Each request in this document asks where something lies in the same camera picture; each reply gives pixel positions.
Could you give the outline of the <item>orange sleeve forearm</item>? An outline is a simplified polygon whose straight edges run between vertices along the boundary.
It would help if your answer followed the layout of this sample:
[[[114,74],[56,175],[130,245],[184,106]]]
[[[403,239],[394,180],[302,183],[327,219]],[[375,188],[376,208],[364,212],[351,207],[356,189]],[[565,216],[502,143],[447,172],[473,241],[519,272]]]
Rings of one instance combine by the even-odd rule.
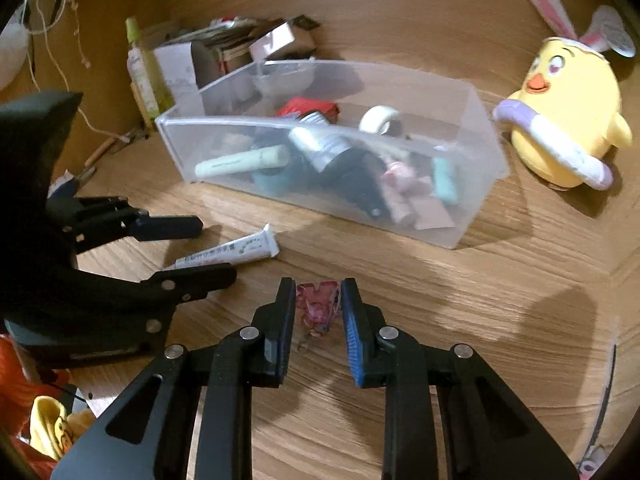
[[[50,479],[73,445],[65,406],[51,386],[36,385],[23,373],[12,342],[1,336],[1,435],[38,479]]]

